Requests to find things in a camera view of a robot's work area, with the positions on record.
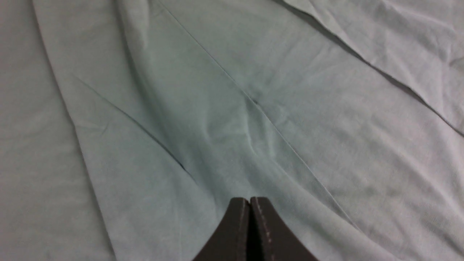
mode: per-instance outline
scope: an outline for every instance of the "stitching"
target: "stitching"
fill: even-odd
[[[234,83],[234,85],[245,95],[245,97],[250,100],[255,107],[266,117],[266,119],[270,122],[270,124],[274,127],[275,131],[279,134],[279,136],[283,139],[283,141],[290,147],[290,149],[293,151],[293,153],[297,156],[297,158],[304,164],[304,166],[309,170],[309,173],[314,177],[314,179],[323,187],[325,192],[328,194],[328,196],[332,199],[332,201],[335,203],[335,205],[338,207],[338,209],[345,215],[347,218],[348,222],[355,227],[358,231],[361,231],[361,229],[353,222],[353,220],[348,216],[348,214],[345,212],[345,210],[340,206],[338,201],[333,197],[333,195],[329,192],[329,190],[322,184],[322,182],[314,175],[313,171],[309,168],[309,166],[306,164],[306,162],[300,157],[300,155],[296,152],[296,150],[293,148],[292,145],[284,138],[282,133],[277,129],[277,127],[274,125],[274,123],[269,119],[269,117],[266,115],[266,113],[260,108],[260,106],[257,106],[254,102],[253,99],[248,95],[247,92],[245,92],[239,85],[238,83],[232,78],[232,76],[216,61],[216,59],[197,41],[195,37],[177,20],[177,18],[171,13],[171,11],[162,3],[161,0],[158,0],[160,5],[163,6],[163,8],[166,9],[168,14],[174,18],[174,20],[181,26],[181,28],[198,44],[198,46],[203,49],[207,53],[207,55],[214,61],[214,63],[219,66],[219,68],[228,76],[228,78]]]
[[[245,200],[242,200],[242,209],[240,211],[240,223],[238,224],[238,233],[237,233],[237,238],[235,242],[235,260],[238,260],[238,255],[239,255],[239,248],[241,247],[240,245],[240,231],[243,226],[243,218],[245,217]]]
[[[259,205],[258,198],[255,198],[255,202],[256,202],[256,206],[258,207],[259,216],[261,217],[261,220],[263,221],[262,224],[263,224],[263,229],[264,229],[264,235],[266,236],[267,242],[269,244],[269,252],[271,255],[271,260],[274,261],[275,256],[274,256],[274,251],[272,251],[271,230],[267,227],[267,224],[266,224],[267,221],[263,215],[263,210],[261,209],[261,206]]]

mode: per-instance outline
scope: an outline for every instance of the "wrinkled cloth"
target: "wrinkled cloth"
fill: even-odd
[[[464,133],[464,1],[284,0]]]
[[[0,260],[116,260],[28,0],[0,2]]]

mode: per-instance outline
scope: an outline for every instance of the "brown leather tip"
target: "brown leather tip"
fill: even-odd
[[[245,261],[250,204],[232,198],[226,213],[193,261]]]

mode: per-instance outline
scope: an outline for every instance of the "pale green cloth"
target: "pale green cloth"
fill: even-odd
[[[233,196],[320,260],[462,259],[463,137],[283,3],[33,4],[117,260],[192,260]]]

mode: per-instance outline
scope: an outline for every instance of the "dark brown object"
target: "dark brown object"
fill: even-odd
[[[193,261],[318,261],[269,199],[253,197],[250,202],[231,199],[223,219]]]

